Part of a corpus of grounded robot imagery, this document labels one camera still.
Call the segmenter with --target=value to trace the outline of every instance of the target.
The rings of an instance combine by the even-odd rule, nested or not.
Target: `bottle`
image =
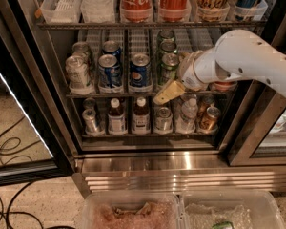
[[[126,130],[125,111],[117,98],[111,100],[111,107],[108,111],[109,132],[113,135],[122,135]]]
[[[150,108],[142,96],[138,97],[134,104],[133,130],[137,134],[146,134],[151,131]]]
[[[198,106],[195,98],[190,98],[181,107],[181,129],[184,131],[194,131],[194,121],[197,117]]]

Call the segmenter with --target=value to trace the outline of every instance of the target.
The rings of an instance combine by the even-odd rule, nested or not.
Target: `plastic container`
[[[209,229],[225,220],[237,225],[235,228],[286,228],[274,197],[266,191],[195,190],[183,193],[180,202],[184,206],[187,229]]]
[[[77,23],[82,0],[44,0],[40,10],[47,23]]]
[[[268,9],[268,5],[265,0],[262,0],[256,7],[250,9],[238,7],[232,0],[229,0],[229,4],[231,8],[228,14],[228,19],[231,21],[258,21],[261,20]]]
[[[146,222],[151,222],[153,218],[153,209],[149,215],[130,215],[131,221],[128,223],[125,219],[115,219],[112,213],[112,208],[118,208],[121,210],[140,210],[146,202],[152,203],[165,203],[167,210],[162,210],[164,213],[159,215],[157,223],[161,223],[162,227],[165,229],[180,229],[182,228],[181,218],[179,213],[179,200],[174,194],[165,194],[157,192],[145,192],[145,191],[109,191],[101,193],[92,193],[85,199],[85,204],[82,214],[82,229],[96,229],[96,228],[109,228],[107,227],[107,222],[113,223],[115,228],[144,228],[150,229],[150,226]],[[99,217],[101,217],[102,212],[107,213],[106,220],[98,223]],[[127,224],[123,227],[118,227],[120,222]]]

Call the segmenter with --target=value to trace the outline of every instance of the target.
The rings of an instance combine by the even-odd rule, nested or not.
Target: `cable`
[[[34,182],[30,182],[28,184],[26,184],[24,187],[22,187],[11,199],[9,205],[8,205],[8,208],[7,208],[7,212],[4,213],[4,205],[3,205],[3,202],[2,202],[2,199],[1,199],[1,196],[0,196],[0,204],[1,204],[1,209],[2,211],[0,211],[0,221],[1,219],[4,219],[5,220],[5,223],[6,223],[6,226],[7,226],[7,229],[14,229],[11,225],[10,225],[10,215],[17,215],[17,214],[20,214],[20,215],[27,215],[27,216],[30,216],[32,218],[34,218],[40,225],[40,228],[41,229],[75,229],[74,227],[71,227],[71,226],[68,226],[68,225],[60,225],[60,226],[53,226],[53,227],[48,227],[48,228],[44,228],[42,222],[40,221],[40,219],[31,214],[31,213],[28,213],[28,212],[24,212],[24,211],[10,211],[11,209],[11,206],[12,204],[14,203],[14,201],[17,199],[17,197],[26,189],[28,188],[29,186],[31,186]]]
[[[2,133],[0,134],[0,139],[1,139],[1,137],[4,136],[4,134],[6,134],[6,133],[8,133],[10,130],[12,130],[14,127],[16,127],[16,126],[17,126],[21,121],[23,121],[24,119],[25,119],[25,117],[23,116],[23,117],[20,118],[16,123],[14,123],[13,125],[11,125],[7,130],[5,130],[4,132],[2,132]],[[14,144],[14,146],[12,146],[11,148],[6,148],[7,145],[8,145],[11,141],[14,141],[14,140],[16,140],[17,143]],[[24,156],[24,155],[22,155],[22,156],[15,156],[15,157],[9,159],[7,162],[4,162],[4,161],[2,160],[2,156],[12,156],[12,155],[19,154],[19,153],[21,153],[21,152],[23,152],[23,151],[29,149],[31,146],[33,146],[33,145],[35,145],[35,144],[37,144],[37,143],[39,143],[39,142],[40,142],[40,140],[35,141],[35,142],[33,142],[32,144],[29,144],[29,145],[23,147],[23,148],[20,149],[20,150],[13,151],[13,150],[15,150],[15,149],[21,144],[21,139],[20,139],[19,137],[11,137],[11,138],[8,138],[8,139],[1,145],[1,147],[0,147],[0,162],[1,162],[1,164],[2,164],[2,165],[7,165],[7,164],[10,163],[12,160],[14,160],[14,159],[16,159],[16,158],[19,158],[19,157],[25,157],[25,158],[29,159],[30,161],[32,161],[32,159],[31,159],[29,156]]]

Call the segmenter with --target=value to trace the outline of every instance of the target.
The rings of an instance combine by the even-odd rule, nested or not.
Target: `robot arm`
[[[286,55],[254,33],[229,31],[219,38],[214,48],[185,57],[177,77],[176,82],[168,82],[157,94],[155,103],[163,104],[170,100],[167,98],[183,94],[186,88],[196,91],[216,81],[245,79],[260,81],[286,97]]]

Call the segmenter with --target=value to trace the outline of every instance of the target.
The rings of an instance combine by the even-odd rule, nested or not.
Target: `speckled floor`
[[[11,198],[24,185],[0,187],[5,211]],[[275,193],[274,197],[286,224],[286,193]],[[84,199],[71,177],[37,181],[16,198],[10,211],[29,212],[41,221],[42,226],[30,216],[14,214],[10,215],[10,225],[14,229],[39,229],[62,225],[81,229],[83,205]],[[0,229],[5,228],[7,228],[6,223],[1,220]]]

